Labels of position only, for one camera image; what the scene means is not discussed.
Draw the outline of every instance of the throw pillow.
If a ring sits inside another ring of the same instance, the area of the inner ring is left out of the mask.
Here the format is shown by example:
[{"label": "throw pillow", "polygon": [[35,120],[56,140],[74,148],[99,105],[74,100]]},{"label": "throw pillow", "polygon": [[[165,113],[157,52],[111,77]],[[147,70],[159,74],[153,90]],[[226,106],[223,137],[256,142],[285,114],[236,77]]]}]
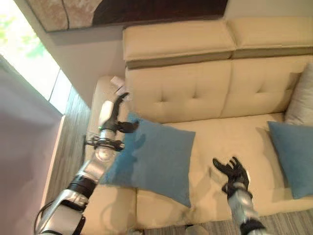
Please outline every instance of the throw pillow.
[{"label": "throw pillow", "polygon": [[195,132],[181,131],[139,118],[138,129],[125,135],[125,149],[102,183],[150,190],[191,207],[189,165]]},{"label": "throw pillow", "polygon": [[313,126],[313,63],[308,63],[294,89],[285,122]]},{"label": "throw pillow", "polygon": [[313,127],[268,122],[294,199],[313,194]]}]

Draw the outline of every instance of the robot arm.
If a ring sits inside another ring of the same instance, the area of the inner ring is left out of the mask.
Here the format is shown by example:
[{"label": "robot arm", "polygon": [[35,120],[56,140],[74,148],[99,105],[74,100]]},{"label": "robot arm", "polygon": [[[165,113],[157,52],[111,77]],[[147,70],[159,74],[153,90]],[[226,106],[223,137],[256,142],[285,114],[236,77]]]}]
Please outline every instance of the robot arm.
[{"label": "robot arm", "polygon": [[89,202],[93,190],[102,175],[112,165],[116,151],[124,148],[124,143],[115,140],[116,131],[132,133],[138,127],[138,122],[119,122],[117,120],[119,105],[125,93],[118,97],[114,104],[104,105],[100,116],[109,117],[104,120],[100,129],[100,137],[90,143],[95,152],[90,160],[85,162],[68,188],[63,190],[44,212],[37,228],[36,235],[79,235],[84,224],[83,212]]},{"label": "robot arm", "polygon": [[227,194],[233,221],[240,228],[242,235],[268,235],[259,220],[258,212],[253,208],[246,170],[236,157],[229,162],[232,167],[230,164],[223,165],[217,159],[213,159],[213,165],[228,176],[228,182],[222,187],[222,191]]}]

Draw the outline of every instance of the teal cushion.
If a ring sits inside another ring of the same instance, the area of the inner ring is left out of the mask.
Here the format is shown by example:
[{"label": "teal cushion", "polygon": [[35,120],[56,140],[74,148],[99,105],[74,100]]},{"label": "teal cushion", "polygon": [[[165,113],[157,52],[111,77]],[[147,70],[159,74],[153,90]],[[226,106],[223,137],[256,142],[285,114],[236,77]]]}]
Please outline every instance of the teal cushion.
[{"label": "teal cushion", "polygon": [[195,132],[128,115],[129,121],[137,119],[139,128],[125,135],[125,149],[101,183],[150,190],[191,207],[188,173]]},{"label": "teal cushion", "polygon": [[313,194],[313,127],[268,122],[294,199]]}]

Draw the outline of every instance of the beige couch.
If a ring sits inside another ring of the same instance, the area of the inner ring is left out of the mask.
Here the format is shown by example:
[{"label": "beige couch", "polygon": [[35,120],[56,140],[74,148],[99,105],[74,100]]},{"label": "beige couch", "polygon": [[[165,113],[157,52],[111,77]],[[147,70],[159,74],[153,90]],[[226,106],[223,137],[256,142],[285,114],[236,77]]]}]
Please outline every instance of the beige couch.
[{"label": "beige couch", "polygon": [[[132,100],[123,105],[121,119],[132,110],[196,132],[189,171],[192,208],[150,191],[100,185],[90,198],[83,234],[231,218],[221,192],[226,177],[212,158],[242,161],[260,215],[313,207],[312,196],[293,200],[267,125],[284,120],[299,75],[313,61],[313,18],[133,26],[124,30],[124,57]],[[102,103],[114,99],[111,78],[101,78],[95,88],[92,132]]]}]

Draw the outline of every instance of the white wall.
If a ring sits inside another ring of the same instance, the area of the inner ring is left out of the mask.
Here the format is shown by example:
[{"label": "white wall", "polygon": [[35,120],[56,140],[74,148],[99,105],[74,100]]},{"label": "white wall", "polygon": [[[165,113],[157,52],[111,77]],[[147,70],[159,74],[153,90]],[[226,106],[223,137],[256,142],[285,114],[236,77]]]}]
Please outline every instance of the white wall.
[{"label": "white wall", "polygon": [[[121,26],[46,33],[26,0],[15,1],[89,106],[100,76],[124,75]],[[227,19],[241,16],[310,15],[313,15],[313,0],[229,0],[225,12]]]},{"label": "white wall", "polygon": [[62,115],[3,65],[1,61],[1,234],[33,234]]},{"label": "white wall", "polygon": [[94,86],[102,75],[123,76],[122,27],[110,26],[46,33],[26,0],[15,0],[44,46],[82,99],[90,106]]},{"label": "white wall", "polygon": [[228,0],[224,17],[313,16],[313,0]]}]

